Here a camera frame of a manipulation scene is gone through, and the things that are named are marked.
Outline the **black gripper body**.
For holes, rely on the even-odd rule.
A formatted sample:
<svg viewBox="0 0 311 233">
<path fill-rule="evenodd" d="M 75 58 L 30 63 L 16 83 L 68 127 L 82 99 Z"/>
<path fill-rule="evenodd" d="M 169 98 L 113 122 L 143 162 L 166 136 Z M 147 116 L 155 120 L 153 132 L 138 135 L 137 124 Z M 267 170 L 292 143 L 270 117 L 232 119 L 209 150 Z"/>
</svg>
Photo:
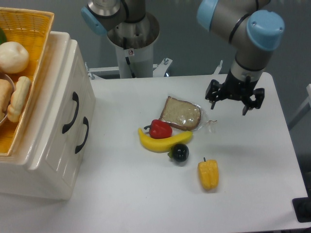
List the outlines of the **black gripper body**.
<svg viewBox="0 0 311 233">
<path fill-rule="evenodd" d="M 264 88 L 256 89 L 257 81 L 253 81 L 251 78 L 250 74 L 246 74 L 238 79 L 232 72 L 229 72 L 224 83 L 213 79 L 206 89 L 205 99 L 209 102 L 225 99 L 236 100 L 249 106 L 249 110 L 259 109 L 265 98 L 265 90 Z"/>
</svg>

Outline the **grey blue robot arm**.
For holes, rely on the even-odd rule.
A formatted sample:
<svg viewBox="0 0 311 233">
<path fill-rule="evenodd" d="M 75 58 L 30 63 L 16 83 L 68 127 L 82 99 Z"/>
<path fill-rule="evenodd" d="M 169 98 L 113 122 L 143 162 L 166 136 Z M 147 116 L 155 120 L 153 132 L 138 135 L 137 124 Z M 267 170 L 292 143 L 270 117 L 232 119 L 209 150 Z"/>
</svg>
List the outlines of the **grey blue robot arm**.
<svg viewBox="0 0 311 233">
<path fill-rule="evenodd" d="M 266 0 L 204 0 L 197 21 L 237 52 L 224 83 L 212 80 L 205 98 L 214 105 L 230 99 L 244 104 L 243 113 L 259 109 L 265 92 L 256 84 L 274 50 L 285 24 L 274 12 L 264 10 Z M 159 36 L 157 19 L 146 11 L 143 0 L 90 0 L 81 9 L 88 27 L 105 35 L 116 49 L 121 78 L 153 76 L 153 45 Z"/>
</svg>

